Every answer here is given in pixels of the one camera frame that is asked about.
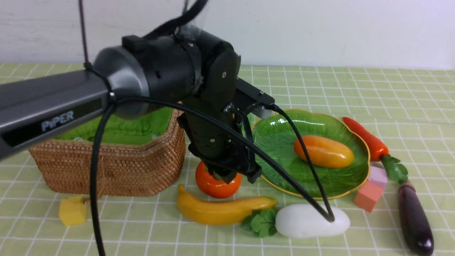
black cable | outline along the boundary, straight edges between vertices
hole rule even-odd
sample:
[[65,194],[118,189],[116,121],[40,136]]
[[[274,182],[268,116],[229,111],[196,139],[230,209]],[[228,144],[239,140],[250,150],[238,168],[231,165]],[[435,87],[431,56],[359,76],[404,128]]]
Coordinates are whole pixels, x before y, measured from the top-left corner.
[[208,0],[196,0],[191,8],[183,13],[180,17],[168,20],[167,22],[154,29],[152,32],[143,36],[143,38],[146,40],[151,40],[158,36],[162,36],[165,33],[174,32],[178,27],[184,26],[196,18],[196,16],[199,15],[199,13],[201,13],[201,11],[204,9],[207,2]]
[[183,2],[183,10],[182,10],[182,15],[188,10],[188,4],[189,4],[190,0],[185,0],[185,2]]
[[79,18],[80,18],[81,34],[82,34],[82,49],[84,51],[84,67],[89,69],[89,68],[91,68],[91,63],[88,60],[87,38],[86,38],[85,19],[84,19],[84,6],[82,5],[82,0],[79,0]]
[[96,195],[96,174],[97,174],[97,166],[98,166],[98,158],[99,158],[99,149],[100,149],[100,144],[101,144],[101,141],[102,141],[104,127],[106,126],[107,121],[109,120],[109,117],[114,113],[116,106],[124,104],[126,102],[144,102],[144,103],[149,103],[149,104],[161,105],[163,107],[174,108],[174,109],[178,109],[180,111],[188,112],[188,113],[190,113],[192,115],[195,115],[195,116],[197,116],[199,118],[204,119],[207,122],[212,123],[213,125],[217,126],[221,130],[223,130],[224,132],[226,132],[227,134],[232,136],[233,139],[237,140],[238,142],[243,143],[250,150],[252,150],[259,157],[261,157],[266,163],[268,163],[272,168],[274,168],[327,221],[329,221],[329,222],[333,222],[334,221],[334,215],[333,215],[333,213],[331,211],[330,205],[328,206],[328,213],[325,212],[324,209],[321,207],[321,205],[318,204],[316,202],[316,200],[312,196],[310,196],[304,188],[302,188],[298,183],[296,183],[293,180],[293,178],[276,161],[274,161],[270,156],[268,156],[260,148],[258,148],[256,145],[254,145],[253,142],[248,141],[247,139],[245,139],[243,137],[243,135],[237,133],[232,128],[226,126],[222,122],[214,119],[213,117],[211,117],[209,115],[206,115],[206,114],[204,114],[202,112],[194,110],[193,108],[189,108],[189,107],[181,105],[181,104],[176,104],[176,103],[171,103],[171,102],[166,102],[166,101],[160,101],[160,100],[154,100],[154,99],[150,99],[148,97],[129,97],[129,98],[124,98],[124,99],[121,99],[121,100],[117,101],[116,105],[112,104],[107,109],[107,111],[105,112],[105,114],[101,118],[101,121],[100,121],[100,123],[98,125],[98,128],[96,130],[96,134],[95,134],[95,139],[94,139],[94,142],[93,142],[93,149],[92,149],[92,155],[91,155],[91,165],[90,165],[90,204],[91,204],[93,230],[94,230],[96,245],[98,247],[98,253],[99,253],[100,256],[106,256],[106,253],[104,251],[104,245],[103,245],[103,241],[102,241],[102,237],[101,237],[101,229],[100,229],[99,216],[98,216],[98,203],[97,203],[97,195]]
[[104,128],[106,127],[107,121],[114,113],[116,108],[115,104],[111,104],[109,108],[104,113],[101,121],[96,129],[95,138],[93,139],[93,149],[91,152],[91,164],[90,164],[90,208],[91,208],[91,217],[93,222],[93,233],[95,235],[96,246],[98,247],[98,254],[100,256],[106,256],[104,251],[103,239],[101,237],[101,228],[100,220],[98,216],[98,203],[97,203],[97,194],[96,194],[96,174],[98,167],[98,157],[100,153],[100,145],[104,133]]
[[[243,128],[245,129],[245,138],[253,143],[253,133],[251,132],[251,126],[250,126],[250,121],[248,120],[248,116],[245,115],[245,113],[238,111],[236,108],[234,108],[234,113],[242,119],[242,124]],[[247,148],[247,159],[249,163],[249,169],[253,169],[254,167],[254,152],[250,149]]]
[[308,154],[307,147],[305,146],[305,143],[303,143],[302,136],[300,135],[297,127],[295,126],[294,122],[291,120],[291,118],[286,114],[284,110],[282,110],[278,105],[274,104],[271,110],[277,112],[278,114],[282,115],[288,123],[291,125],[292,130],[294,130],[295,135],[297,136],[298,142],[300,143],[300,146],[303,149],[303,153],[305,154],[305,158],[307,159],[307,163],[310,166],[311,173],[313,174],[314,179],[316,180],[316,184],[318,185],[319,191],[321,192],[322,199],[324,201],[325,207],[327,208],[327,212],[329,213],[330,216],[333,216],[332,208],[330,207],[329,200],[327,199],[327,194],[325,193],[324,187],[321,184],[321,181],[319,180],[318,174],[316,173],[316,169],[314,168],[313,162],[311,161],[311,158]]

green checkered tablecloth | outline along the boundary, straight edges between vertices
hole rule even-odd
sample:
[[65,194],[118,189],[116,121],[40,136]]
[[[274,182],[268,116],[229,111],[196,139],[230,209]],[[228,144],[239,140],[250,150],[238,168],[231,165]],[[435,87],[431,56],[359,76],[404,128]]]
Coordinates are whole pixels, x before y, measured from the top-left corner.
[[[0,64],[0,82],[81,69],[82,65]],[[282,108],[350,116],[381,138],[409,170],[435,236],[435,255],[455,255],[455,71],[347,67],[242,66],[239,76],[275,97]],[[186,156],[178,183],[201,199],[199,159]],[[236,198],[268,195],[279,205],[303,203],[263,181],[246,179]],[[253,238],[234,226],[182,218],[176,185],[150,198],[104,197],[101,228],[108,255],[395,256],[412,255],[399,229],[397,185],[390,182],[372,213],[348,195],[331,202],[351,219],[343,235],[289,240]],[[34,160],[22,152],[0,163],[0,256],[97,255],[91,221],[65,228],[59,199]]]

yellow mango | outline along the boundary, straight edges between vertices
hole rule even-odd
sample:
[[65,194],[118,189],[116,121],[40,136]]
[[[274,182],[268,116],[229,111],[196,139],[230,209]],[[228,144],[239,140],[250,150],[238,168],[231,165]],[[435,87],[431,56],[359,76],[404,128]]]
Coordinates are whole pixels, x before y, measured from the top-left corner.
[[[308,155],[314,165],[326,168],[346,168],[354,161],[354,153],[346,145],[317,135],[302,136]],[[307,162],[298,139],[294,142],[294,152]]]

orange block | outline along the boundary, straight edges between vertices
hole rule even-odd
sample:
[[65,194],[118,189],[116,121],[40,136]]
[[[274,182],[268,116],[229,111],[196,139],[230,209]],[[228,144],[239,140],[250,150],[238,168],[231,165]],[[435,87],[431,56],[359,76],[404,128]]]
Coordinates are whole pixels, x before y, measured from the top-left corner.
[[367,181],[357,192],[354,203],[365,211],[372,212],[383,192],[383,188]]

toy fruit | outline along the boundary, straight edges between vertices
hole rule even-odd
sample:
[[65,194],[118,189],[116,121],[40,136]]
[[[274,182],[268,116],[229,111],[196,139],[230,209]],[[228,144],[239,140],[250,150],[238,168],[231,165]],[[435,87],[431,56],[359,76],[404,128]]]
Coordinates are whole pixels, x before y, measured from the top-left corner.
[[242,175],[237,176],[227,184],[217,174],[213,176],[207,170],[204,162],[201,161],[196,167],[196,184],[205,194],[214,198],[227,198],[237,192],[242,183]]
[[[342,143],[317,135],[305,135],[302,136],[302,140],[314,165],[346,168],[354,161],[354,153]],[[302,160],[307,161],[298,139],[294,142],[294,152]]]
[[178,186],[177,208],[191,221],[205,225],[241,223],[253,210],[271,209],[277,201],[268,196],[256,196],[225,202],[202,201]]

